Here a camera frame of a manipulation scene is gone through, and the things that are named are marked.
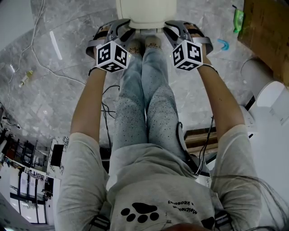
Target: black paw print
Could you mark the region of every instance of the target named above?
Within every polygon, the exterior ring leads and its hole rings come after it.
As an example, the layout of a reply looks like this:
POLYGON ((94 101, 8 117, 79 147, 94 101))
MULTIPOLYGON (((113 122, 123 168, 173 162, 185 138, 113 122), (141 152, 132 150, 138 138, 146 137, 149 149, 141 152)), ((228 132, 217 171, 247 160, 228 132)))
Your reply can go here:
MULTIPOLYGON (((144 203, 133 203, 132 207, 134 207, 134 209, 136 210, 136 212, 138 212, 139 214, 141 214, 138 218, 137 221, 139 223, 145 223, 148 220, 148 216, 145 215, 147 213, 151 213, 149 215, 150 219, 152 221, 156 221, 159 218, 159 214, 158 213, 154 213, 154 211, 156 211, 158 208, 154 205, 147 205, 144 203)), ((121 211, 121 215, 123 216, 127 216, 126 220, 128 222, 132 222, 135 219, 135 214, 129 214, 131 212, 131 210, 129 208, 125 208, 121 211)))

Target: jeans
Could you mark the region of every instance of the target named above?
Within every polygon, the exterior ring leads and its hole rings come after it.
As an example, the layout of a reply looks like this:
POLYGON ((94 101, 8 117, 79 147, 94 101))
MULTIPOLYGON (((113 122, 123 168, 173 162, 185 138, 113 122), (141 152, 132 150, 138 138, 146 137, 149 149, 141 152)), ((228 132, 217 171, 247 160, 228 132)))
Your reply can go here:
POLYGON ((146 49, 143 58, 132 55, 121 79, 116 112, 112 152, 133 144, 153 143, 185 161, 176 136, 176 102, 160 49, 146 49))

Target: fiducial marker cube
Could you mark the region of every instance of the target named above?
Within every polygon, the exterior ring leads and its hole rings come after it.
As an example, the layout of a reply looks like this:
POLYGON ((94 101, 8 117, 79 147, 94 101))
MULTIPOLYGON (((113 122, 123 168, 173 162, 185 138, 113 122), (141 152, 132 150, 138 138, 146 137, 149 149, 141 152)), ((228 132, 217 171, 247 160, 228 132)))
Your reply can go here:
POLYGON ((97 46, 97 50, 96 67, 108 72, 127 69, 131 54, 114 41, 97 46))
POLYGON ((203 65, 202 44, 184 40, 172 51, 175 68, 193 70, 203 65))

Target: floor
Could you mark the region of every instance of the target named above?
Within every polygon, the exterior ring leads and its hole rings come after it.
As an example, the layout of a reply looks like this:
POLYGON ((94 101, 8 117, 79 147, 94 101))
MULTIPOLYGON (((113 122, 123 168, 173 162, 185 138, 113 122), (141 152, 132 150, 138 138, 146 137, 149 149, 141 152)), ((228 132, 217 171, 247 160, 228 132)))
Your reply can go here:
MULTIPOLYGON (((36 21, 41 1, 31 0, 36 21)), ((215 68, 226 82, 239 104, 245 105, 252 97, 249 86, 240 75, 243 63, 252 56, 249 49, 237 41, 233 33, 234 8, 243 8, 243 0, 177 0, 176 19, 197 24, 214 45, 209 54, 215 68), (217 39, 229 42, 230 49, 222 51, 217 39)), ((88 71, 94 66, 92 58, 85 54, 87 42, 97 28, 117 19, 115 0, 50 0, 39 20, 34 40, 34 50, 40 62, 53 72, 85 82, 88 71), (53 48, 50 32, 54 33, 62 60, 53 48)), ((32 31, 22 35, 0 51, 0 102, 9 107, 8 81, 12 67, 18 68, 19 56, 31 42, 32 31)), ((211 108, 205 88, 197 71, 176 71, 169 61, 172 51, 168 41, 161 35, 163 50, 168 59, 169 83, 175 94, 179 119, 184 129, 208 127, 211 108)), ((108 74, 105 89, 118 84, 121 73, 108 74)), ((21 67, 11 81, 9 111, 20 123, 22 136, 45 140, 48 137, 69 135, 71 118, 83 86, 59 78, 40 67, 30 49, 24 52, 21 67), (33 71, 32 79, 19 88, 25 73, 33 71)), ((114 111, 117 88, 111 88, 103 101, 114 111)), ((113 139, 114 119, 108 117, 108 128, 113 139)), ((100 145, 107 146, 104 119, 101 120, 100 145)))

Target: speckled jeans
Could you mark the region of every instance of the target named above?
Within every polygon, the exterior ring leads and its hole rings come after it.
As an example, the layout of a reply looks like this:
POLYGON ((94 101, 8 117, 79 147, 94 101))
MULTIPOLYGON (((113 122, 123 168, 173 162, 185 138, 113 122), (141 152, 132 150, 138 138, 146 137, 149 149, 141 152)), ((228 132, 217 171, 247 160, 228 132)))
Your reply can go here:
POLYGON ((176 102, 168 85, 164 53, 151 47, 143 58, 134 54, 121 80, 112 151, 133 144, 153 143, 185 160, 177 141, 177 123, 176 102))

